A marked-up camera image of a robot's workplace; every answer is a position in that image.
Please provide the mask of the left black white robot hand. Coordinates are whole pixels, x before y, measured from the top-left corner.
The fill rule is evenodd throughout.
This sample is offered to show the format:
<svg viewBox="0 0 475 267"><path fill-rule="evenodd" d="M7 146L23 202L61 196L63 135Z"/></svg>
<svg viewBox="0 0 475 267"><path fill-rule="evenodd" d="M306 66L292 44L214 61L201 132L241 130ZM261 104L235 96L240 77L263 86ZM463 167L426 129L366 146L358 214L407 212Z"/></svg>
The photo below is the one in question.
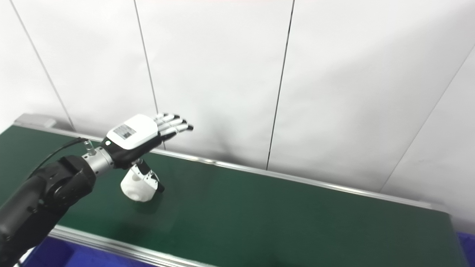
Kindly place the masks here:
<svg viewBox="0 0 475 267"><path fill-rule="evenodd" d="M130 169L145 154L194 126L173 113L137 114L110 130L100 143L114 169Z"/></svg>

